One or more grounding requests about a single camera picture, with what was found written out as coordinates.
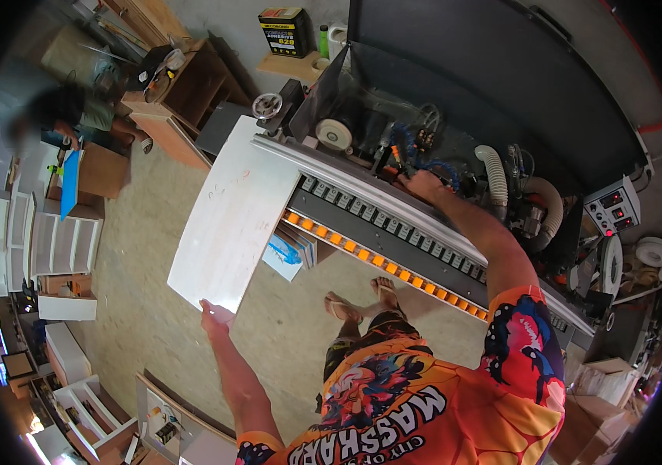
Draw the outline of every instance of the person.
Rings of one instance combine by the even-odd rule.
[[[144,153],[152,148],[152,139],[128,120],[114,114],[114,108],[97,98],[86,95],[76,84],[65,84],[37,95],[29,102],[26,112],[12,122],[12,136],[20,139],[31,127],[54,131],[70,138],[71,146],[78,150],[78,136],[73,129],[88,126],[110,133],[125,148],[140,142]]]
[[[239,465],[531,464],[559,432],[561,350],[530,260],[497,219],[432,173],[400,182],[446,214],[489,262],[481,364],[471,370],[434,358],[387,278],[371,282],[382,311],[364,336],[359,312],[328,293],[326,311],[344,323],[326,354],[321,418],[285,447],[256,374],[203,300],[202,326],[235,420]]]

